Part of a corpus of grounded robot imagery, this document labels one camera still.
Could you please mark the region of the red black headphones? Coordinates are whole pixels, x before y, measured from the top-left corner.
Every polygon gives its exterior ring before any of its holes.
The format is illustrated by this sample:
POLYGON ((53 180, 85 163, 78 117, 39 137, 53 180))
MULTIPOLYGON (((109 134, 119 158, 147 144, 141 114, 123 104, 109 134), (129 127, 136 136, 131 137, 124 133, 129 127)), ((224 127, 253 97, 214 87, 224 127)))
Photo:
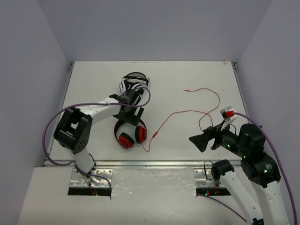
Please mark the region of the red black headphones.
POLYGON ((147 140, 148 131, 146 128, 146 124, 144 123, 143 120, 139 119, 138 125, 135 127, 135 133, 134 133, 135 136, 134 137, 131 137, 129 134, 127 134, 125 132, 121 132, 120 134, 118 134, 118 130, 124 124, 125 124, 124 121, 118 120, 115 123, 114 129, 113 129, 114 137, 115 137, 117 143, 121 147, 128 149, 128 148, 133 147, 135 143, 142 144, 144 141, 147 140))

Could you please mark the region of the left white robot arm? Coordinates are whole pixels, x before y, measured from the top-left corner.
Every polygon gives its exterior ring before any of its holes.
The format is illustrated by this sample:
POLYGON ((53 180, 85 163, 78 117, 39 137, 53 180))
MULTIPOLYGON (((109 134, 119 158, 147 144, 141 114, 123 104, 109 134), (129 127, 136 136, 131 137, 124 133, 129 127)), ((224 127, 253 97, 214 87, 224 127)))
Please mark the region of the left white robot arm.
POLYGON ((103 179, 103 176, 95 174, 96 163, 87 150, 93 125, 115 117, 117 122, 113 134, 117 143, 125 149, 147 139, 147 128, 141 120, 144 109, 138 106, 142 92, 141 88, 129 88, 121 95, 112 94, 98 103, 77 104, 65 109, 53 137, 69 150, 76 171, 87 183, 95 177, 103 179))

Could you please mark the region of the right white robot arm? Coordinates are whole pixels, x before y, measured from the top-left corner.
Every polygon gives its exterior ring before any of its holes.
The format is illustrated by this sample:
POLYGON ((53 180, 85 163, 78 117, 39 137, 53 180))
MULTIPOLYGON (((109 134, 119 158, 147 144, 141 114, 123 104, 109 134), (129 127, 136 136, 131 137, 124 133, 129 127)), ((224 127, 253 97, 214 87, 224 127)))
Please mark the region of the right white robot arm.
POLYGON ((265 136, 253 124, 242 125, 238 135, 221 127, 208 127, 202 134, 191 136, 189 140, 200 152, 204 152, 208 142, 213 140, 212 150, 223 147, 240 157, 240 166, 254 188, 258 201, 245 189, 227 159, 211 165, 213 180, 226 187, 244 213, 247 224, 288 225, 290 222, 281 196, 279 167, 264 152, 265 136))

